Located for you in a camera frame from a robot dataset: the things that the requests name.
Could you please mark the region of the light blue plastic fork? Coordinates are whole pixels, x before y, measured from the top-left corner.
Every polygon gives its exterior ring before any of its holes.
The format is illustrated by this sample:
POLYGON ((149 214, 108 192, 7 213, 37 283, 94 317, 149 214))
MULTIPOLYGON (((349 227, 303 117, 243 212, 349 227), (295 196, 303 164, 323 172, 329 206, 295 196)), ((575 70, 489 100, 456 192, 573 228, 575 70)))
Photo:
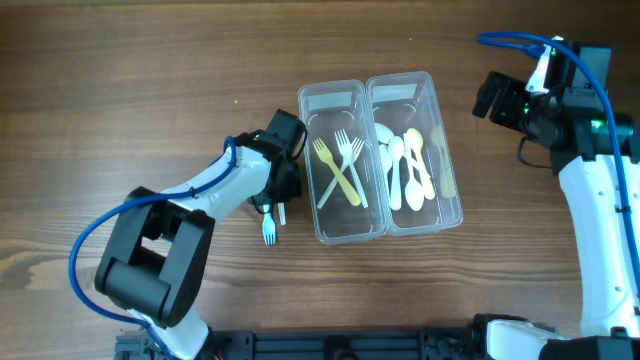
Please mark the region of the light blue plastic fork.
POLYGON ((263 210, 263 222, 262 233, 263 239, 267 246, 273 246, 277 243, 277 231, 276 224, 273 218, 272 207, 270 204, 264 204, 263 210))

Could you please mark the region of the yellow plastic fork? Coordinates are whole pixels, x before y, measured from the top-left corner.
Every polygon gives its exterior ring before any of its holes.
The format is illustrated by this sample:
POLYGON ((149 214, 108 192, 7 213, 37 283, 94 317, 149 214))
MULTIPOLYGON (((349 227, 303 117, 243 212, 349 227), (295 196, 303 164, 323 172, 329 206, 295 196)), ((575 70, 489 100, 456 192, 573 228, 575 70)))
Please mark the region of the yellow plastic fork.
POLYGON ((333 160, 332 153, 328 149, 326 144, 323 142, 323 140, 320 138, 317 138, 312 142, 312 144, 320 160, 325 164, 327 164, 331 169, 331 171, 333 172, 335 179, 337 180, 341 189, 345 193, 349 203, 353 206, 360 205, 361 204, 360 196, 358 195, 354 187, 351 185, 351 183, 347 180, 347 178, 336 166, 333 160))

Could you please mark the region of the white fork angled top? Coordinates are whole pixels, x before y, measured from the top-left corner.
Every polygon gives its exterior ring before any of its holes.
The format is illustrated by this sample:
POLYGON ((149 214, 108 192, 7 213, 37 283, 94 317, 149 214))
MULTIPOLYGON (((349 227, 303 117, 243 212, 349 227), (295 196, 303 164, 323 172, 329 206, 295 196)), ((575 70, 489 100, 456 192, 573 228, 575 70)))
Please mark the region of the white fork angled top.
POLYGON ((349 166, 356 190, 361 199, 361 204, 364 208, 367 208, 368 202, 366 199, 366 195, 362 187, 360 177, 354 165, 355 161, 357 160, 363 148, 364 141, 359 138, 355 138, 353 141, 350 141, 344 129, 336 131, 334 135, 338 145, 339 152, 343 157, 343 165, 349 166))

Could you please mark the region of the yellow plastic spoon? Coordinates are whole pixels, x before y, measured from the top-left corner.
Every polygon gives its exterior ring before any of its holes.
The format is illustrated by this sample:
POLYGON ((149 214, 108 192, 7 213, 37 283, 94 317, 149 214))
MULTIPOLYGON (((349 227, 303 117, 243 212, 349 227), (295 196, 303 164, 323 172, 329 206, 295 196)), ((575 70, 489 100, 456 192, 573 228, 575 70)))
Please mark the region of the yellow plastic spoon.
POLYGON ((435 198, 435 188, 422 156, 424 139, 416 128, 409 128, 405 135, 409 148, 415 154, 415 161, 420 173, 420 183, 424 196, 427 200, 433 200, 435 198))

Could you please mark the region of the white spoon horizontal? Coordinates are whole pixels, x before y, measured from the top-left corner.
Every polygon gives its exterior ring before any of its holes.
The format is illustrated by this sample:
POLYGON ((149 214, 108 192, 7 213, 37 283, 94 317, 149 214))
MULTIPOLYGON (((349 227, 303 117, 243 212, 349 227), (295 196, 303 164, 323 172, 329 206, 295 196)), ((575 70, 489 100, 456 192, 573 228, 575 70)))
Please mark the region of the white spoon horizontal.
POLYGON ((395 134, 385 125, 381 123, 375 124, 376 137, 379 143, 388 144, 395 134))

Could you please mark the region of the white spoon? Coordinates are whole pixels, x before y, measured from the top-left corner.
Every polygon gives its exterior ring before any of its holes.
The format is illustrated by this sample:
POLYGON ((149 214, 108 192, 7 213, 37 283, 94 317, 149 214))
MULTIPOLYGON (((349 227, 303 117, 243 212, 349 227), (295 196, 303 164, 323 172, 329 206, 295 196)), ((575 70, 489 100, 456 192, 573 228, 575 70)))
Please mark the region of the white spoon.
POLYGON ((392 156, 389 153, 387 144, 379 145, 379 153, 383 170, 383 179, 385 181, 386 191, 390 193, 390 181, 389 181, 389 172, 392 169, 393 160, 392 156))
POLYGON ((409 176, 409 180, 405 186, 406 202, 413 211, 418 212, 424 204, 424 196, 422 187, 414 176, 413 159, 408 145, 404 146, 404 157, 406 159, 409 176))
POLYGON ((392 157, 392 178, 390 188, 390 208, 398 211, 401 208, 400 160, 404 155, 404 142, 399 136, 393 136, 388 144, 392 157))

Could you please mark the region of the white spoon bottom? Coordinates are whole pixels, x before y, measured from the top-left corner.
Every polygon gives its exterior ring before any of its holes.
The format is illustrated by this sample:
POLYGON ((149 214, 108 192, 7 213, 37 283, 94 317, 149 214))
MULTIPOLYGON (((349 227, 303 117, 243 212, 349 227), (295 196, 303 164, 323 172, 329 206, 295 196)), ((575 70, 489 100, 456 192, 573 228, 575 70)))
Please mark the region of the white spoon bottom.
POLYGON ((424 204, 424 196, 422 187, 414 176, 413 159, 408 145, 404 146, 404 157, 406 159, 409 176, 409 180, 405 186, 406 202, 413 211, 418 212, 424 204))

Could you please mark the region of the white spoon top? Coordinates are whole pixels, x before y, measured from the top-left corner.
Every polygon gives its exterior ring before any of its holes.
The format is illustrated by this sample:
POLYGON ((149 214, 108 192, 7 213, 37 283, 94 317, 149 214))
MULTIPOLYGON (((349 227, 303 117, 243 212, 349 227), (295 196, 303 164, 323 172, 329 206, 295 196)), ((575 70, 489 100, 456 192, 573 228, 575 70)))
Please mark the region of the white spoon top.
POLYGON ((385 181, 386 191, 390 193, 390 181, 389 181, 389 172, 392 169, 393 160, 392 156, 389 153, 387 144, 379 145, 379 153, 383 170, 383 179, 385 181))

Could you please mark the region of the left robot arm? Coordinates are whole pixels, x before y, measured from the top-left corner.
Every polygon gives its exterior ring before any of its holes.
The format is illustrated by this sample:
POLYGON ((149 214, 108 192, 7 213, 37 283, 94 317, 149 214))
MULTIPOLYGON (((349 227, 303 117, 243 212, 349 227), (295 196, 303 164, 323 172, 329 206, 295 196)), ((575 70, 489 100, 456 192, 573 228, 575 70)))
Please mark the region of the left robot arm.
POLYGON ((301 194, 296 162, 304 123, 278 110, 264 130, 229 136, 222 154, 185 183, 139 187, 98 221, 116 220, 94 278, 167 359, 217 359, 211 328, 194 302, 217 222, 244 202, 269 216, 301 194))

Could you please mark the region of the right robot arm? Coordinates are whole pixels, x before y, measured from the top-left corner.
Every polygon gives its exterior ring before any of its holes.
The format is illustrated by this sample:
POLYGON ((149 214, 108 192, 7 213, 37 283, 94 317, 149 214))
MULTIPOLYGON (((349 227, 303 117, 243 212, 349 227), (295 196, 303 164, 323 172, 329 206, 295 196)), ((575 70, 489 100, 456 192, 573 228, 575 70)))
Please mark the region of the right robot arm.
POLYGON ((537 60, 528 81, 493 72, 473 114, 546 148, 567 200, 582 283, 580 335, 513 316, 479 314, 465 352, 486 359, 635 359, 639 355, 639 128, 605 90, 611 49, 522 32, 481 44, 537 60))

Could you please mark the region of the left clear plastic container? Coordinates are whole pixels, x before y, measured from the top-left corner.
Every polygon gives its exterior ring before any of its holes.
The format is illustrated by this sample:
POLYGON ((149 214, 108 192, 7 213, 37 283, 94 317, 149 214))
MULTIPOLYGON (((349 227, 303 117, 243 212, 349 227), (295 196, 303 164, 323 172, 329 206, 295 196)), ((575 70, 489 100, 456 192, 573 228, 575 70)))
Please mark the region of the left clear plastic container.
POLYGON ((362 82, 341 80, 300 88, 299 110, 308 131, 305 161, 317 238, 326 245, 365 242, 387 233, 390 224, 388 196, 371 105, 362 82), (350 141, 359 138, 363 148, 355 161, 368 207, 349 203, 333 172, 322 162, 312 142, 320 138, 331 151, 339 170, 356 190, 349 166, 343 165, 334 133, 344 129, 350 141))

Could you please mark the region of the clear plastic container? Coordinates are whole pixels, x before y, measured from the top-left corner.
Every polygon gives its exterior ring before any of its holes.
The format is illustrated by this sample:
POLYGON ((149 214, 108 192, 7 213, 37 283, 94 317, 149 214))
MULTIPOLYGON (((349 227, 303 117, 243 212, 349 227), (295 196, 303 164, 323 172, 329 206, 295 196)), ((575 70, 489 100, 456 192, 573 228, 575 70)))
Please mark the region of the clear plastic container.
POLYGON ((299 110, 308 131, 305 161, 317 238, 326 245, 365 242, 387 233, 390 224, 388 196, 371 105, 362 82, 341 80, 300 88, 299 110), (350 141, 359 138, 363 148, 355 161, 368 207, 349 203, 333 172, 322 162, 312 142, 320 138, 331 151, 339 170, 356 190, 349 166, 343 165, 334 133, 344 129, 350 141))
POLYGON ((390 234, 459 226, 463 211, 431 75, 377 76, 367 81, 366 90, 387 181, 390 234))

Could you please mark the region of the right clear plastic container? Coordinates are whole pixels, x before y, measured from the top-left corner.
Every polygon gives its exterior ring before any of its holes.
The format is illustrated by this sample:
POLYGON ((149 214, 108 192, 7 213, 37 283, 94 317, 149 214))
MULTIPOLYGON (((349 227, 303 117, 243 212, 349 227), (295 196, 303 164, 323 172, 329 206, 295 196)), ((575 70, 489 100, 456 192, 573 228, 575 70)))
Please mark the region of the right clear plastic container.
POLYGON ((366 90, 387 181, 390 234, 459 226, 463 211, 431 75, 377 76, 367 81, 366 90))

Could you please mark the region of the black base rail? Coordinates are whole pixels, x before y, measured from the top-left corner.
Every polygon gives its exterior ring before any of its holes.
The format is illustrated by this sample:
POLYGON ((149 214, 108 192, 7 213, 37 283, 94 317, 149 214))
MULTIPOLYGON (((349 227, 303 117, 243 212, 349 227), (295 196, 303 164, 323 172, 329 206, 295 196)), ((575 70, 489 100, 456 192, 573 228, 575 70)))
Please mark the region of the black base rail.
POLYGON ((464 327, 412 331, 254 333, 213 331, 198 359, 487 359, 486 330, 498 314, 477 314, 464 327))

